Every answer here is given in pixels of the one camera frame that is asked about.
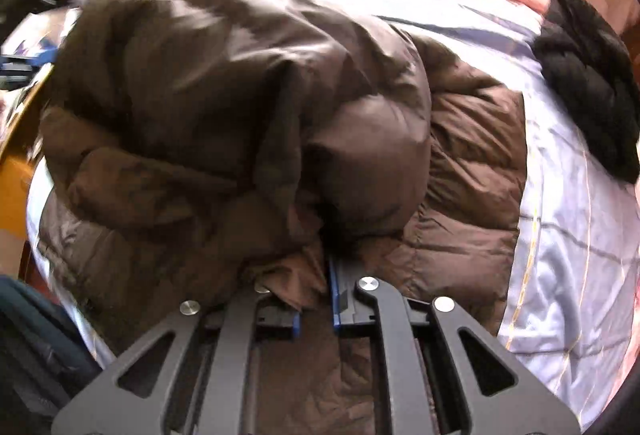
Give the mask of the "brown puffer jacket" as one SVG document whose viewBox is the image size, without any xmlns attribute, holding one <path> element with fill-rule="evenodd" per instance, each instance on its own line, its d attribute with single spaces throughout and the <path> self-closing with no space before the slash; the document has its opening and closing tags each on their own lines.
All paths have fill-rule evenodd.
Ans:
<svg viewBox="0 0 640 435">
<path fill-rule="evenodd" d="M 262 434 L 370 434 L 370 348 L 330 257 L 499 329 L 523 97 L 430 39 L 449 0 L 88 0 L 48 79 L 40 241 L 114 353 L 259 282 L 303 315 L 262 352 Z"/>
</svg>

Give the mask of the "blue checked bed sheet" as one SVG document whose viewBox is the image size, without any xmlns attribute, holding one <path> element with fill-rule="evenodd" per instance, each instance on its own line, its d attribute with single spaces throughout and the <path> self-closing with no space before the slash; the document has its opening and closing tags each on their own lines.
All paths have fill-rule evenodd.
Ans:
<svg viewBox="0 0 640 435">
<path fill-rule="evenodd" d="M 523 97 L 526 181 L 518 241 L 499 329 L 490 332 L 572 409 L 581 427 L 604 410 L 632 332 L 639 278 L 634 184 L 590 154 L 582 132 L 549 88 L 532 51 L 542 18 L 509 0 L 449 0 L 452 17 L 422 30 L 466 64 Z M 28 239 L 52 291 L 100 363 L 114 354 L 56 280 L 40 241 L 53 192 L 43 158 L 27 200 Z"/>
</svg>

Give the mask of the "wooden bedside cabinet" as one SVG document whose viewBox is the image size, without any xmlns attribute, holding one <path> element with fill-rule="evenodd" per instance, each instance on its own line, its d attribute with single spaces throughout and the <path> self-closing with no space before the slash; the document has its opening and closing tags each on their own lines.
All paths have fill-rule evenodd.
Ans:
<svg viewBox="0 0 640 435">
<path fill-rule="evenodd" d="M 14 100 L 1 142 L 1 273 L 22 277 L 27 254 L 26 206 L 40 157 L 40 114 L 49 99 L 44 86 L 53 69 L 44 65 Z"/>
</svg>

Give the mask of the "black folded jacket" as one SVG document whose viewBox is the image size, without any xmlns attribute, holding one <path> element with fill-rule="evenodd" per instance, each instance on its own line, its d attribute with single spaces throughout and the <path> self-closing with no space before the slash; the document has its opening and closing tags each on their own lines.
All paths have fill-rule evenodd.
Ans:
<svg viewBox="0 0 640 435">
<path fill-rule="evenodd" d="M 613 177 L 639 178 L 639 86 L 626 46 L 586 0 L 551 0 L 532 51 L 549 88 Z"/>
</svg>

